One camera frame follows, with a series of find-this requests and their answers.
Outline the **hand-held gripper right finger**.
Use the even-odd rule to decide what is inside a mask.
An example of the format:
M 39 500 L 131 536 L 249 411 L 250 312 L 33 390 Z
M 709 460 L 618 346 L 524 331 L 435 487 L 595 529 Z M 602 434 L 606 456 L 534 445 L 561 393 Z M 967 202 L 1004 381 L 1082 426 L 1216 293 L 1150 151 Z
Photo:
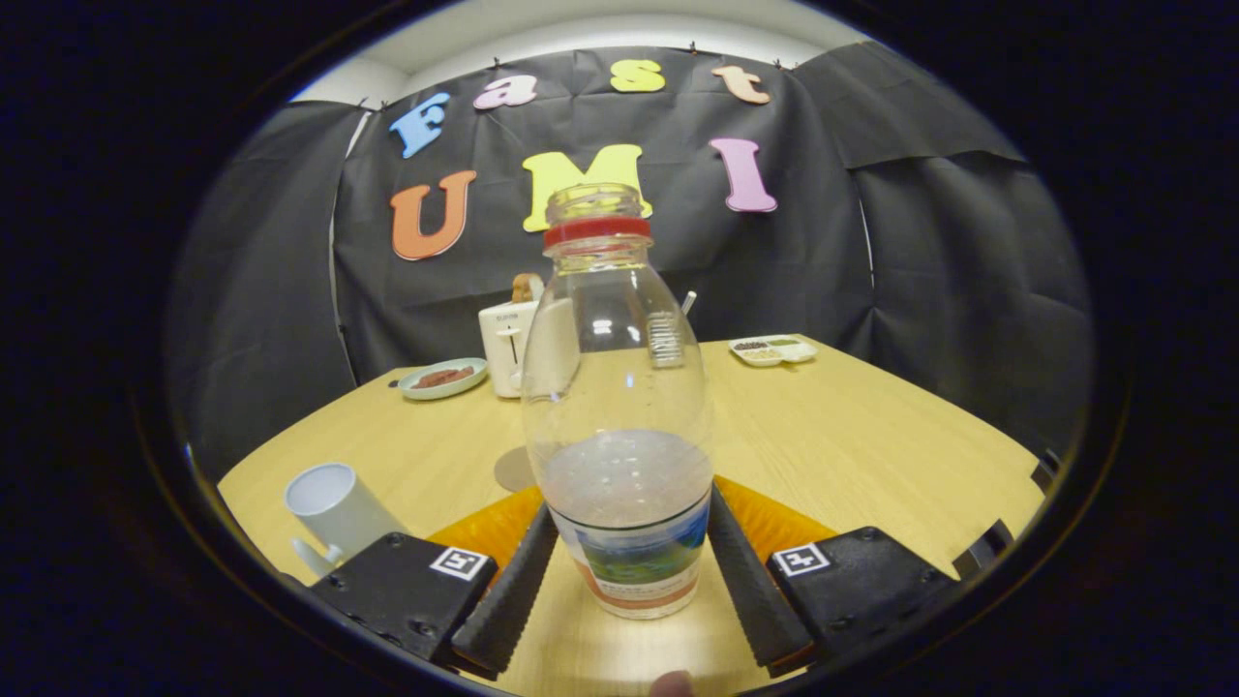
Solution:
M 771 678 L 867 649 L 957 587 L 878 527 L 835 532 L 724 475 L 712 480 L 707 536 L 743 636 Z

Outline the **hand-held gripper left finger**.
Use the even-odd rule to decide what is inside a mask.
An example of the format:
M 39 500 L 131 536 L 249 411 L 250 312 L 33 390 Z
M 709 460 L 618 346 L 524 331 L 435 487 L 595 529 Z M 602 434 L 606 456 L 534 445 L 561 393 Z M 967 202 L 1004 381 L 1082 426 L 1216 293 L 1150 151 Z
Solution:
M 522 643 L 555 542 L 539 487 L 527 487 L 429 539 L 384 534 L 310 592 L 401 652 L 496 678 Z

